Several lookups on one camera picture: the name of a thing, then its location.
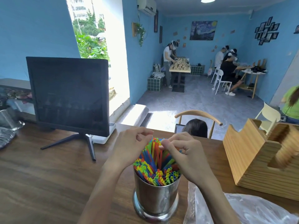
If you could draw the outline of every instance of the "hanging plant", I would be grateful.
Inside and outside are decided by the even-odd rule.
[[[139,35],[139,45],[140,45],[140,47],[142,47],[145,32],[146,31],[145,31],[144,27],[142,27],[142,24],[137,23],[136,24],[136,33]]]

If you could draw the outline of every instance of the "gray pants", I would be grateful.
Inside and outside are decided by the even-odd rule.
[[[170,86],[170,81],[171,81],[171,72],[169,71],[170,61],[164,61],[163,66],[165,68],[165,77],[166,77],[167,86]]]

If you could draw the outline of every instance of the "hand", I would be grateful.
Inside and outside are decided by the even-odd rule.
[[[161,142],[177,162],[182,174],[191,182],[198,185],[205,178],[215,177],[204,154],[200,141],[195,140],[187,132],[173,135]]]
[[[152,130],[145,127],[136,127],[120,132],[112,155],[107,161],[124,170],[140,156],[142,150],[151,141],[153,133]]]

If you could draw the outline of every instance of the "ceiling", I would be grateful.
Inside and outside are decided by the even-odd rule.
[[[156,0],[157,8],[166,16],[241,13],[259,10],[284,0],[215,0],[201,3],[201,0]]]

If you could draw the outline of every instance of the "computer monitor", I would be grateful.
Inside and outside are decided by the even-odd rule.
[[[109,136],[108,61],[26,57],[40,126]]]

